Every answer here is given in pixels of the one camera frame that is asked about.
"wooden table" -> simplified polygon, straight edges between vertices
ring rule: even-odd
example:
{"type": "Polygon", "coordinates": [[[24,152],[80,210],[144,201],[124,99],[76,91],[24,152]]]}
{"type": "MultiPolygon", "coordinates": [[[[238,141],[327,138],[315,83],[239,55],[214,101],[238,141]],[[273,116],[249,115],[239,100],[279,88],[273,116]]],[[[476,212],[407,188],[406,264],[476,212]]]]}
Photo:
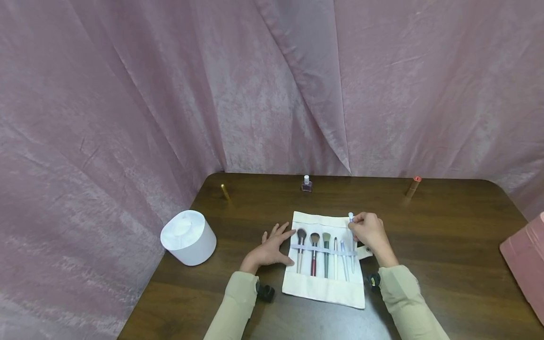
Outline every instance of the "wooden table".
{"type": "MultiPolygon", "coordinates": [[[[293,211],[328,216],[375,212],[384,220],[400,262],[418,278],[422,294],[451,339],[544,339],[540,325],[510,274],[499,243],[527,222],[495,184],[481,180],[424,179],[411,201],[411,179],[214,174],[191,209],[217,235],[213,256],[186,267],[168,252],[126,323],[120,339],[202,339],[231,274],[263,231],[291,221],[293,211]],[[224,183],[232,202],[223,197],[224,183]]],[[[281,246],[284,254],[288,244],[281,246]]],[[[374,257],[364,273],[378,269],[374,257]]],[[[276,289],[272,304],[257,301],[245,339],[398,339],[379,293],[367,287],[367,308],[283,295],[284,267],[259,270],[276,289]]]]}

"makeup brush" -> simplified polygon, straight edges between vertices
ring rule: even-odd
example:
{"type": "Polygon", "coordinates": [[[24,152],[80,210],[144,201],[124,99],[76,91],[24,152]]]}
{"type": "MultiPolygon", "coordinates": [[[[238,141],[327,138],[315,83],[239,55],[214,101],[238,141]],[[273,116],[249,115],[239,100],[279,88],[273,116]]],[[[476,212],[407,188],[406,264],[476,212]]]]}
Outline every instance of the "makeup brush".
{"type": "MultiPolygon", "coordinates": [[[[353,213],[348,213],[349,222],[353,223],[353,213]]],[[[353,240],[353,251],[357,251],[357,242],[353,240]]],[[[351,272],[355,273],[355,255],[351,257],[351,272]]]]}
{"type": "MultiPolygon", "coordinates": [[[[319,243],[319,234],[318,233],[312,233],[310,235],[310,239],[312,240],[312,246],[317,247],[317,244],[319,243]]],[[[310,275],[315,276],[316,275],[316,254],[317,250],[312,250],[312,271],[310,275]]]]}
{"type": "MultiPolygon", "coordinates": [[[[335,251],[338,251],[338,239],[335,237],[335,251]]],[[[335,254],[335,280],[338,280],[338,253],[335,254]]]]}
{"type": "MultiPolygon", "coordinates": [[[[329,248],[329,241],[331,240],[331,235],[329,233],[323,233],[323,248],[329,248]]],[[[325,253],[325,278],[329,277],[329,253],[325,253]]]]}
{"type": "MultiPolygon", "coordinates": [[[[299,245],[304,245],[304,240],[306,239],[306,231],[300,228],[296,231],[296,234],[299,237],[299,245]]],[[[300,268],[302,268],[302,249],[299,249],[299,255],[296,260],[296,272],[300,273],[300,268]]]]}
{"type": "MultiPolygon", "coordinates": [[[[342,250],[342,252],[345,252],[344,240],[341,240],[341,241],[340,241],[340,249],[342,250]]],[[[349,273],[348,273],[348,264],[347,264],[347,261],[348,261],[348,259],[346,258],[346,256],[345,256],[345,255],[342,255],[342,263],[344,264],[344,277],[345,277],[345,280],[346,280],[346,281],[349,281],[349,273]]]]}

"red brush handle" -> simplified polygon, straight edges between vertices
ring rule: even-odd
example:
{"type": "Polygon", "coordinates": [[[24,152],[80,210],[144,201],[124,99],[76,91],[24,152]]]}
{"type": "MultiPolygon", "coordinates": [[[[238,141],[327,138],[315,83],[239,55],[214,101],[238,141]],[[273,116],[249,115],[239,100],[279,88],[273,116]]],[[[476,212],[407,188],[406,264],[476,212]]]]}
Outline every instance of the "red brush handle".
{"type": "Polygon", "coordinates": [[[312,258],[312,272],[311,272],[311,275],[312,276],[315,276],[316,275],[316,258],[312,258]]]}

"beige sleeve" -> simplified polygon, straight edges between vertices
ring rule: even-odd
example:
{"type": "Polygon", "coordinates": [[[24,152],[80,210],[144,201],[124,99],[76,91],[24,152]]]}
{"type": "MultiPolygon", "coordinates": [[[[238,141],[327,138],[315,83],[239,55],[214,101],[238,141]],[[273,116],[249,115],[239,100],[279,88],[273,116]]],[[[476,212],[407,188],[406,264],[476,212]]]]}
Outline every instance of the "beige sleeve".
{"type": "Polygon", "coordinates": [[[225,297],[204,340],[239,340],[257,299],[255,275],[234,272],[225,289],[225,297]]]}
{"type": "Polygon", "coordinates": [[[425,303],[415,276],[403,265],[380,268],[380,290],[403,340],[449,339],[425,303]]]}

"white cylindrical container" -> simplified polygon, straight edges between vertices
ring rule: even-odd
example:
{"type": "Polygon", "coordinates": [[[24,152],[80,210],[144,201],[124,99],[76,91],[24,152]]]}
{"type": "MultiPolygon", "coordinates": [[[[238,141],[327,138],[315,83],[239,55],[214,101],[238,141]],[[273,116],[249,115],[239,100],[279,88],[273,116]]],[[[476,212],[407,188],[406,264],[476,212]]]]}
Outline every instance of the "white cylindrical container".
{"type": "Polygon", "coordinates": [[[185,265],[198,265],[209,259],[217,245],[204,215],[194,210],[174,216],[160,232],[160,242],[185,265]]]}

